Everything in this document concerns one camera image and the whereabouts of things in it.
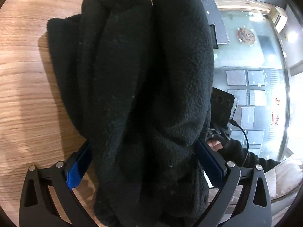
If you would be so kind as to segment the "person right forearm black sleeve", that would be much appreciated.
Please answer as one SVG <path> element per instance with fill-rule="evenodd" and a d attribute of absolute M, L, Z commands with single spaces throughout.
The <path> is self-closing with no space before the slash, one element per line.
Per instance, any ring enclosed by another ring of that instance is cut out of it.
<path fill-rule="evenodd" d="M 233 161 L 241 167 L 253 168 L 255 165 L 261 165 L 265 173 L 280 164 L 273 159 L 266 160 L 252 152 L 248 153 L 247 148 L 244 148 L 240 141 L 233 139 L 229 141 L 227 147 L 223 147 L 218 153 L 225 161 Z"/>

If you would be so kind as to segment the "person right hand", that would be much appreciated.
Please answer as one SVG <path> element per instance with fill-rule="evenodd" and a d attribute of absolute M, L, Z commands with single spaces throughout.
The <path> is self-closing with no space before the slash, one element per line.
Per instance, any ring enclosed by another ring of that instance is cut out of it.
<path fill-rule="evenodd" d="M 223 149 L 223 145 L 218 140 L 208 140 L 207 144 L 214 152 Z"/>

